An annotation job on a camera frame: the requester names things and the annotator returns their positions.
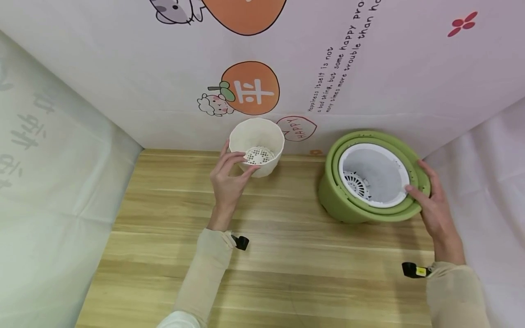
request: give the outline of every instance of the green rim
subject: green rim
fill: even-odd
[[[401,160],[401,162],[405,166],[406,171],[408,173],[408,178],[410,180],[410,184],[413,186],[419,185],[417,174],[414,173],[414,166],[412,165],[408,157],[406,157],[405,154],[403,154],[403,152],[401,152],[399,149],[397,149],[392,144],[389,144],[386,141],[383,141],[377,138],[370,138],[370,137],[369,138],[354,138],[352,140],[346,141],[339,147],[339,149],[337,149],[337,151],[335,152],[333,161],[332,161],[332,175],[335,179],[335,184],[340,186],[341,189],[343,189],[343,191],[345,192],[345,194],[348,195],[349,201],[351,201],[352,203],[356,204],[357,206],[361,207],[362,209],[368,212],[382,214],[382,215],[391,215],[391,214],[402,212],[406,210],[407,208],[409,208],[410,205],[414,202],[414,200],[411,197],[406,197],[401,203],[395,206],[392,206],[389,208],[378,208],[378,207],[370,206],[369,204],[365,203],[358,197],[355,197],[348,191],[348,189],[343,184],[343,181],[341,180],[341,176],[339,175],[339,160],[345,150],[347,150],[349,147],[353,145],[360,144],[360,143],[375,144],[375,145],[381,146],[391,151],[394,155],[397,156],[397,158]]]
[[[328,152],[327,160],[324,166],[324,172],[326,174],[327,181],[330,187],[334,191],[335,197],[341,197],[340,193],[338,193],[337,190],[340,190],[340,191],[346,190],[346,188],[341,189],[341,187],[339,187],[335,183],[335,180],[334,180],[334,176],[332,172],[332,163],[333,163],[335,153],[341,147],[342,144],[354,138],[358,138],[358,137],[371,137],[371,138],[379,139],[382,141],[386,141],[387,143],[390,143],[391,145],[395,146],[398,150],[403,152],[403,154],[412,163],[412,167],[414,168],[414,171],[417,175],[417,179],[419,182],[419,185],[418,185],[419,190],[422,191],[427,196],[430,195],[430,191],[431,191],[430,190],[431,189],[430,180],[428,179],[428,176],[425,174],[423,169],[420,168],[419,165],[417,164],[417,160],[419,159],[419,157],[410,147],[408,147],[408,145],[404,144],[401,140],[391,135],[388,135],[382,132],[378,132],[378,131],[364,130],[364,131],[354,131],[354,132],[351,132],[339,138],[332,145],[332,147],[330,148]],[[411,217],[413,217],[414,215],[418,214],[421,211],[421,206],[417,202],[413,202],[407,209],[399,213],[392,214],[392,215],[380,215],[380,214],[371,213],[369,211],[366,211],[360,208],[359,206],[356,206],[348,199],[345,199],[345,202],[348,203],[347,205],[348,207],[351,208],[352,211],[357,212],[359,215],[362,215],[368,218],[369,220],[375,220],[375,221],[384,221],[384,222],[403,221],[403,220],[410,219]]]

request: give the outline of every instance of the white backdrop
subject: white backdrop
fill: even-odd
[[[524,11],[522,0],[7,0],[0,29],[144,147],[218,150],[266,113],[287,153],[376,128],[425,156],[524,96]]]
[[[140,146],[0,32],[0,326],[74,326]]]
[[[525,99],[427,159],[447,190],[492,328],[525,321]]]

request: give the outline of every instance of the perforated bottom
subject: perforated bottom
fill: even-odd
[[[362,179],[360,176],[357,175],[356,172],[343,171],[343,173],[344,178],[346,179],[352,190],[354,190],[354,192],[359,195],[359,197],[367,200],[372,198],[368,190],[368,186],[370,186],[370,184],[368,183],[368,181],[366,181],[366,179]]]
[[[259,165],[269,162],[275,158],[274,153],[266,147],[252,147],[246,151],[246,163]]]

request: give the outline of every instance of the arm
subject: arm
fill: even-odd
[[[459,236],[445,192],[436,172],[423,161],[432,184],[430,198],[417,188],[408,193],[421,205],[425,227],[434,241],[435,262],[427,278],[427,302],[434,328],[489,328],[480,281],[466,265]]]
[[[178,292],[174,312],[157,328],[206,327],[235,246],[232,233],[227,229],[248,179],[259,168],[252,166],[241,176],[230,176],[235,163],[246,160],[244,153],[226,153],[227,149],[228,142],[210,174],[215,194],[211,219],[197,240],[197,250]]]

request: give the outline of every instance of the hand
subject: hand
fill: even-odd
[[[419,189],[408,185],[406,191],[421,205],[421,216],[428,234],[434,240],[436,261],[445,261],[457,265],[465,264],[463,242],[459,236],[448,205],[445,191],[437,173],[425,162],[419,160],[419,166],[430,178],[432,185],[430,197]]]
[[[240,176],[230,176],[230,171],[236,163],[245,162],[245,153],[226,153],[229,140],[224,144],[220,152],[219,160],[209,175],[215,193],[215,207],[208,224],[210,230],[226,231],[232,219],[235,207],[243,194],[244,187],[251,175],[259,169],[259,166],[251,166]]]

